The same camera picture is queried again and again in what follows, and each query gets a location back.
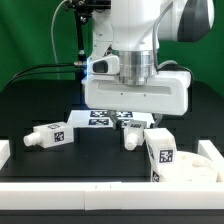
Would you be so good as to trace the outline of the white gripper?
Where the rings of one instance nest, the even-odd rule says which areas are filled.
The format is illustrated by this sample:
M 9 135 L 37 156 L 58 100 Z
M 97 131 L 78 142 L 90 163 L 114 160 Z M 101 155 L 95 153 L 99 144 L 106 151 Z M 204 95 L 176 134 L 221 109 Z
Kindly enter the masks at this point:
M 108 110 L 117 130 L 116 111 L 154 113 L 153 128 L 163 115 L 183 115 L 188 109 L 191 74 L 187 71 L 160 71 L 142 86 L 121 84 L 114 76 L 88 75 L 83 81 L 85 103 L 91 109 Z

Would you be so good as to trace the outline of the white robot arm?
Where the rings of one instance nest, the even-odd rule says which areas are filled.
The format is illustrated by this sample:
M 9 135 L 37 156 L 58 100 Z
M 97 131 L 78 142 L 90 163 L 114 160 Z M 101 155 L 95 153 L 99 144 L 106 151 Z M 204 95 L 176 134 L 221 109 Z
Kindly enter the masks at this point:
M 173 60 L 159 63 L 159 42 L 196 42 L 213 23 L 213 0 L 110 0 L 107 9 L 94 9 L 85 103 L 110 112 L 183 115 L 192 75 Z

